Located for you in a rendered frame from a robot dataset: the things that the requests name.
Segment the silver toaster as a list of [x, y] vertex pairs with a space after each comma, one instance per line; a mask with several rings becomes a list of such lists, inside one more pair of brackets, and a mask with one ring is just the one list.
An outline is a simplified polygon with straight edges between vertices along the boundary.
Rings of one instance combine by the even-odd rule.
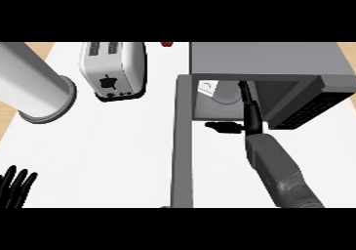
[[149, 85], [146, 43], [85, 42], [81, 71], [103, 102], [138, 99]]

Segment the white carton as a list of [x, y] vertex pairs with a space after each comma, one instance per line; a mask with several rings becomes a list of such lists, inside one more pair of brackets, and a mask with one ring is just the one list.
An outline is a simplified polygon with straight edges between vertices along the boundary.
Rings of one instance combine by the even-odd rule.
[[199, 84], [199, 92], [209, 97], [214, 97], [218, 83], [218, 80], [202, 80]]

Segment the grey microwave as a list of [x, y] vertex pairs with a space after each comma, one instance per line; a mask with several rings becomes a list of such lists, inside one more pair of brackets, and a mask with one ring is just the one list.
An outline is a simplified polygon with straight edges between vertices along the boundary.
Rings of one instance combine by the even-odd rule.
[[[356, 93], [356, 73], [336, 43], [194, 42], [190, 74], [218, 80], [214, 95], [240, 93], [246, 81], [273, 130], [295, 130]], [[194, 118], [240, 121], [244, 104], [221, 104], [196, 92]]]

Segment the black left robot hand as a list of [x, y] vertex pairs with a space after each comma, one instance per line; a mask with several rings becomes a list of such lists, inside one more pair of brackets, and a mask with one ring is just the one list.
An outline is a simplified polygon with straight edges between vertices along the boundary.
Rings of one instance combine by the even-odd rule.
[[17, 172], [17, 166], [13, 165], [8, 171], [0, 175], [0, 208], [23, 208], [30, 194], [30, 187], [38, 174], [29, 174], [25, 169]]

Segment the grey microwave door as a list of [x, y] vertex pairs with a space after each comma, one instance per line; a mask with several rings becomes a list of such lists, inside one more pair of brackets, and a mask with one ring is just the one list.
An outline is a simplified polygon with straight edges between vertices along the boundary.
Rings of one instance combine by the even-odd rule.
[[171, 206], [194, 207], [193, 185], [193, 76], [177, 81]]

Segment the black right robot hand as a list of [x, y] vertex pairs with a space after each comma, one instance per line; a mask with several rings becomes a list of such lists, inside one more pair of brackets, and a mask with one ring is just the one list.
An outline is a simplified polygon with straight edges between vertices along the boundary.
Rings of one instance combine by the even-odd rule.
[[246, 81], [239, 83], [243, 95], [244, 104], [244, 124], [240, 125], [236, 122], [208, 122], [206, 126], [222, 134], [240, 134], [246, 132], [246, 135], [256, 135], [264, 132], [264, 117], [259, 107], [259, 103], [253, 100], [250, 87]]

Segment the glass turntable plate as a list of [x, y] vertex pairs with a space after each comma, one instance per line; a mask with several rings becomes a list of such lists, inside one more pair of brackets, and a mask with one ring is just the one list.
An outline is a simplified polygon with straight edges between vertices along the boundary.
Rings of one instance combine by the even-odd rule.
[[234, 93], [233, 95], [215, 95], [212, 98], [221, 104], [236, 104], [242, 101], [242, 94]]

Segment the white cylindrical canister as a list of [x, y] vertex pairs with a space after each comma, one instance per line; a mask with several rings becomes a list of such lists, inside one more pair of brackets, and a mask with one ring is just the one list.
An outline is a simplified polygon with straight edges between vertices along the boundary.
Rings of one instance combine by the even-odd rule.
[[73, 80], [60, 75], [25, 42], [0, 42], [0, 102], [33, 124], [56, 121], [78, 98]]

